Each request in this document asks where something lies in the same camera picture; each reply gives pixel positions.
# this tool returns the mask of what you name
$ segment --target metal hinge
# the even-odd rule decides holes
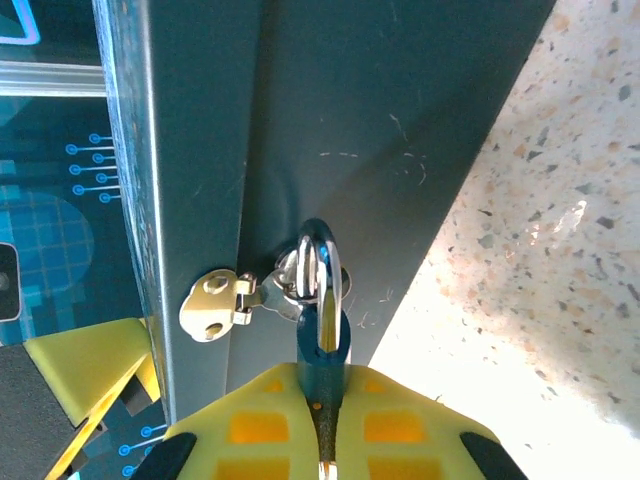
[[[234,325],[248,325],[256,307],[277,312],[297,322],[302,309],[314,298],[302,298],[296,292],[297,251],[286,252],[275,269],[257,285],[256,276],[238,276],[228,269],[218,269],[200,277],[180,308],[180,326],[197,342],[211,342],[224,336]],[[351,279],[342,272],[342,293],[346,296]]]

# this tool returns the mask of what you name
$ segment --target terrazzo floor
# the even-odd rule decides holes
[[[640,478],[640,1],[559,0],[371,366],[530,479]]]

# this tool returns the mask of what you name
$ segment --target yellow plastic piece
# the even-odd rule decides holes
[[[24,346],[71,423],[80,427],[47,480],[62,475],[136,372],[155,395],[151,342],[136,318],[33,338]]]
[[[196,444],[178,480],[318,480],[318,442],[296,367],[273,367],[185,418],[165,438]]]
[[[498,439],[486,427],[352,366],[336,435],[340,480],[484,480],[460,440],[463,432]]]
[[[136,371],[136,377],[149,395],[151,403],[160,399],[160,385],[156,376],[156,367],[153,364],[153,355],[147,355]]]

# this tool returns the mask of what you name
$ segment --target black rubber edge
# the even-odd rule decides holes
[[[89,457],[86,453],[84,453],[84,450],[78,451],[76,456],[73,458],[64,473],[60,475],[60,478],[58,478],[58,480],[66,480],[67,478],[71,477],[71,475],[80,471],[80,469],[84,467],[88,462]]]
[[[143,460],[131,480],[177,480],[196,444],[193,433],[179,433],[159,443]]]
[[[20,315],[20,266],[13,245],[0,242],[0,320]]]
[[[96,438],[102,436],[103,433],[106,433],[107,430],[109,429],[107,428],[105,423],[100,422],[98,425],[96,425],[96,428],[93,429],[93,432],[91,432],[91,435],[89,435],[89,438],[87,438],[87,441],[84,442],[84,444],[88,445],[89,443],[93,442]]]
[[[0,348],[0,480],[44,478],[77,434],[22,345]]]
[[[120,400],[132,417],[153,403],[136,375],[127,382],[120,394]]]
[[[474,432],[462,433],[460,440],[487,480],[527,480],[499,443]]]

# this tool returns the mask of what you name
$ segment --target metal ring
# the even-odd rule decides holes
[[[342,270],[328,225],[317,218],[302,225],[298,238],[296,291],[303,302],[318,300],[318,347],[326,353],[340,346]]]

